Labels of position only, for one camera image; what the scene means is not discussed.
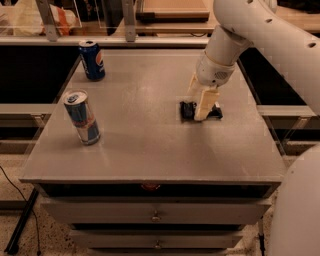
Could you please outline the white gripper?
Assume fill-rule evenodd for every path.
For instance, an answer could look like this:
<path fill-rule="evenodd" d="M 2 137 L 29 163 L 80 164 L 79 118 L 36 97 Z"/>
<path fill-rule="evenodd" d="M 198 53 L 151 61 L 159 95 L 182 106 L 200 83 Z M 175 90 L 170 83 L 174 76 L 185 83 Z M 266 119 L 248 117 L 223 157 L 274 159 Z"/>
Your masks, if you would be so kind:
<path fill-rule="evenodd" d="M 187 95 L 195 96 L 199 94 L 202 85 L 217 87 L 224 85 L 228 82 L 234 69 L 235 65 L 216 63 L 203 53 L 196 65 L 196 74 L 194 74 L 190 80 Z M 219 91 L 217 89 L 204 89 L 197 103 L 194 119 L 196 121 L 205 120 L 218 98 Z"/>

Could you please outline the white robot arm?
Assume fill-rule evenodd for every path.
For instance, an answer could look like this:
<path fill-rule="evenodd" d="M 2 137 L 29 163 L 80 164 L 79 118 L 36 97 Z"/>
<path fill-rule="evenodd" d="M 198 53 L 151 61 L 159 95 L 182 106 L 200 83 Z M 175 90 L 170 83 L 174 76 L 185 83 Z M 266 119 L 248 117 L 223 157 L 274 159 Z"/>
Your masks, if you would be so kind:
<path fill-rule="evenodd" d="M 201 55 L 189 92 L 194 119 L 207 118 L 218 87 L 229 80 L 240 54 L 253 46 L 320 115 L 320 44 L 275 15 L 276 0 L 214 0 L 219 22 Z M 268 256 L 320 256 L 320 144 L 289 167 L 272 219 Z"/>

